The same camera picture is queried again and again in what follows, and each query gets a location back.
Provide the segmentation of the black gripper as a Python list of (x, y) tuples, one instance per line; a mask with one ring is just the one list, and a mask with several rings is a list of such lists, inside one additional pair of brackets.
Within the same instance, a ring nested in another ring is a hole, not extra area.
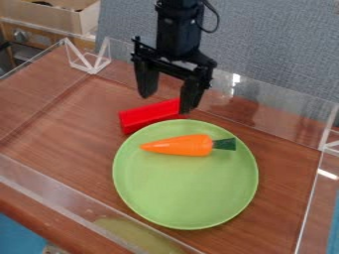
[(165, 73), (181, 80), (178, 113), (188, 114), (200, 103), (205, 89), (210, 87), (214, 60), (198, 50), (184, 57), (174, 58), (161, 53), (154, 46), (154, 40), (146, 37), (132, 38), (133, 62), (137, 92), (142, 98), (149, 97), (157, 90), (158, 73)]

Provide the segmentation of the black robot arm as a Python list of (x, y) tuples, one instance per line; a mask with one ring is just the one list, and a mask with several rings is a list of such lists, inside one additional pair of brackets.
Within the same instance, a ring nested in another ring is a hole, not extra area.
[(156, 92), (160, 72), (181, 79), (180, 114), (188, 114), (198, 106), (217, 66), (200, 52), (201, 33), (214, 33), (218, 29), (202, 27), (204, 8), (214, 13), (216, 24), (220, 24), (218, 13), (208, 0), (156, 0), (156, 40), (132, 38), (137, 92), (142, 98)]

